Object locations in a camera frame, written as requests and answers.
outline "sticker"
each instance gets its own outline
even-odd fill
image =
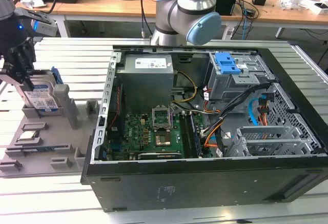
[[[239,69],[248,69],[246,64],[237,64],[237,68],[239,68]]]
[[[28,100],[37,110],[57,111],[58,105],[55,99],[50,95],[47,85],[35,85],[32,92],[25,92]]]
[[[224,133],[224,136],[222,138],[231,138],[231,133]]]
[[[210,95],[209,95],[208,92],[204,93],[204,99],[207,100],[207,101],[210,100]]]
[[[165,58],[137,58],[135,60],[136,69],[166,69]]]
[[[222,151],[220,151],[219,148],[216,148],[216,154],[217,154],[218,157],[222,157],[223,156],[223,153],[222,153]]]

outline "table leg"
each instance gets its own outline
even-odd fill
[[[285,28],[279,28],[276,33],[276,38],[280,38],[282,33],[284,32]]]
[[[51,18],[57,21],[58,30],[61,37],[71,37],[67,21],[63,15],[51,15]]]
[[[105,24],[103,21],[99,22],[99,31],[100,33],[104,33],[105,32]]]
[[[231,39],[231,36],[235,30],[235,27],[236,27],[236,23],[228,22],[224,29],[222,39]]]

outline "power cable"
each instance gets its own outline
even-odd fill
[[[53,3],[52,3],[52,6],[51,6],[50,10],[47,11],[47,12],[45,12],[45,13],[46,14],[50,14],[53,11],[53,9],[55,8],[56,3],[57,3],[57,0],[53,0]]]
[[[319,65],[321,63],[321,61],[323,60],[323,57],[326,55],[327,52],[328,52],[328,48],[324,51],[323,55],[320,57],[319,62],[317,63],[317,65]]]

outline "connector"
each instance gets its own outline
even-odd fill
[[[142,36],[142,38],[146,38],[146,33],[144,32],[143,28],[141,29],[141,36]]]
[[[235,60],[227,52],[216,52],[215,62],[221,69],[222,74],[240,74],[241,70],[237,68]]]

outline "white paper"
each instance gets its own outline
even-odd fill
[[[216,149],[216,154],[218,155],[218,157],[222,157],[223,156],[223,153],[222,153],[222,151],[220,151],[219,148]]]
[[[20,2],[30,9],[47,6],[43,0],[21,0]]]
[[[165,58],[137,58],[135,60],[136,69],[166,69]]]

